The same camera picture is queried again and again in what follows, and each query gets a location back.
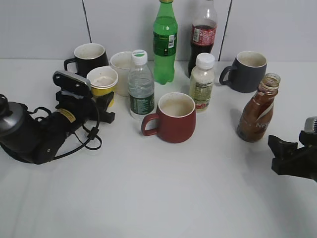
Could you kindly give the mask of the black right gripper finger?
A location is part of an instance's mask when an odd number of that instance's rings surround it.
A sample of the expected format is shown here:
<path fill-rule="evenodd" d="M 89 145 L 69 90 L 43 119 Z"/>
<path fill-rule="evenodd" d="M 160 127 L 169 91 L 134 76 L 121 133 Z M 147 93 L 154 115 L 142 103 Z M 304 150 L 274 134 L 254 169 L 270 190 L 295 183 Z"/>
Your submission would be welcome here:
<path fill-rule="evenodd" d="M 287 142 L 274 135 L 268 136 L 268 146 L 274 156 L 293 156 L 300 152 L 297 142 Z"/>
<path fill-rule="evenodd" d="M 284 159 L 273 158 L 271 168 L 278 175 L 308 178 L 307 161 L 307 156 L 293 156 Z"/>

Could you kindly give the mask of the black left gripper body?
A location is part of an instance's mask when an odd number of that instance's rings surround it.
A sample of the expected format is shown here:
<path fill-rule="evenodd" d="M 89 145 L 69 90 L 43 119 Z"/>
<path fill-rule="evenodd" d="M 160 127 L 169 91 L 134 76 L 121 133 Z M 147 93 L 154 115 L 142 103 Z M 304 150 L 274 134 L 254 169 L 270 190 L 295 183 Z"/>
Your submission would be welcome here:
<path fill-rule="evenodd" d="M 69 137 L 89 120 L 99 126 L 97 107 L 91 97 L 78 98 L 66 95 L 64 91 L 56 93 L 56 110 L 43 119 L 43 129 L 52 134 Z"/>

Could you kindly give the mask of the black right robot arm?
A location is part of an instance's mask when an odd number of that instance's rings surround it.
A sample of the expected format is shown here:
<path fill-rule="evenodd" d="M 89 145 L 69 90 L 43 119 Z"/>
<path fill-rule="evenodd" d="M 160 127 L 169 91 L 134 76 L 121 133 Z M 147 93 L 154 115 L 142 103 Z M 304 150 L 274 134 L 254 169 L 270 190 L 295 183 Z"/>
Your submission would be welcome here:
<path fill-rule="evenodd" d="M 299 141 L 287 142 L 277 136 L 268 136 L 268 146 L 274 158 L 271 169 L 278 175 L 317 180 L 317 134 L 301 131 Z"/>

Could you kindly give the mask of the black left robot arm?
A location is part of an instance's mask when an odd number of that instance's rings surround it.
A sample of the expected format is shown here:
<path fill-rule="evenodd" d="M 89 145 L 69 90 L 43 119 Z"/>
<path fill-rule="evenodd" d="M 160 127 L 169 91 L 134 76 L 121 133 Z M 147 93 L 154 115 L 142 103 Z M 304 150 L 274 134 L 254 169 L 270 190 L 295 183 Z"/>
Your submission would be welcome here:
<path fill-rule="evenodd" d="M 51 112 L 45 107 L 29 111 L 25 104 L 10 102 L 5 95 L 0 96 L 0 146 L 12 158 L 30 164 L 44 164 L 69 156 L 98 136 L 101 122 L 112 123 L 115 113 L 107 112 L 114 93 L 98 97 L 81 97 L 59 91 L 58 105 Z M 62 155 L 57 152 L 66 139 L 82 127 L 87 139 Z"/>

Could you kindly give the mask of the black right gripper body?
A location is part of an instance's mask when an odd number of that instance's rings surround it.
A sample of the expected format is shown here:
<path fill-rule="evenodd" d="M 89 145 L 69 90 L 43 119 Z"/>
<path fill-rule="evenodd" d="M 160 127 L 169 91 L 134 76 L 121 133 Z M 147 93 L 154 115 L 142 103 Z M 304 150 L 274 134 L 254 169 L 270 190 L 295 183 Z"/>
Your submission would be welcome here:
<path fill-rule="evenodd" d="M 303 130 L 300 132 L 299 141 L 303 144 L 298 156 L 307 156 L 308 161 L 306 168 L 308 172 L 308 178 L 317 178 L 317 134 L 308 134 Z"/>

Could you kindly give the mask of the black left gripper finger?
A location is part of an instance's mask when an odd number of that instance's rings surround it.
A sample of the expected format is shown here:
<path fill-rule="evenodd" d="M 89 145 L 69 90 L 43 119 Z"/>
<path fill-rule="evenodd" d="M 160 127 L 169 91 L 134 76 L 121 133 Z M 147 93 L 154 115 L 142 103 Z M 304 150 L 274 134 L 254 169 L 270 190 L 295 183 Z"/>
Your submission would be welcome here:
<path fill-rule="evenodd" d="M 114 92 L 110 92 L 94 99 L 93 106 L 96 108 L 108 108 L 114 104 Z"/>
<path fill-rule="evenodd" d="M 114 112 L 107 112 L 105 110 L 99 110 L 99 120 L 101 122 L 111 124 L 115 120 L 115 113 Z"/>

